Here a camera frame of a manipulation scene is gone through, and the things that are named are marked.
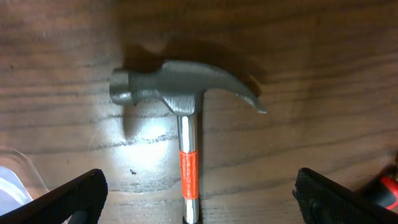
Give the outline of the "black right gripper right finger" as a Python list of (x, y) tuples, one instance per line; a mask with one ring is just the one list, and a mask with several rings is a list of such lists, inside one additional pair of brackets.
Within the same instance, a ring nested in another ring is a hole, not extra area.
[(390, 224), (397, 213), (309, 168), (298, 171), (293, 196), (303, 220), (311, 224)]

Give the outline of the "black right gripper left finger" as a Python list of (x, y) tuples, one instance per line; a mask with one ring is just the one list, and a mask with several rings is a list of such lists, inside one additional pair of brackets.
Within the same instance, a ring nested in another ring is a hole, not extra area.
[(103, 171), (92, 169), (47, 194), (1, 216), (1, 223), (97, 224), (108, 185)]

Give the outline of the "red handled pliers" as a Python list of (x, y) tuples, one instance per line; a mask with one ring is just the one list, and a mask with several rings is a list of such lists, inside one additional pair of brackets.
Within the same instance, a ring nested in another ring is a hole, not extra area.
[(388, 210), (397, 207), (397, 155), (367, 184), (355, 191)]

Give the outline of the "clear plastic storage container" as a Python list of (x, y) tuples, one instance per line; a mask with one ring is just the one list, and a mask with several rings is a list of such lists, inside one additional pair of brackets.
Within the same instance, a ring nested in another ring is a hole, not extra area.
[(32, 202), (48, 191), (28, 157), (15, 149), (1, 146), (1, 215)]

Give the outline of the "claw hammer orange black handle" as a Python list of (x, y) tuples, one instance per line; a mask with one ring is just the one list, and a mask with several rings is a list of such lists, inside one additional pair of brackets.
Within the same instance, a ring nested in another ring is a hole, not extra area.
[(241, 80), (206, 63), (166, 60), (150, 73), (115, 69), (109, 81), (113, 103), (125, 106), (159, 100), (177, 117), (184, 223), (200, 221), (197, 115), (203, 109), (205, 92), (212, 89), (234, 93), (258, 113), (267, 112)]

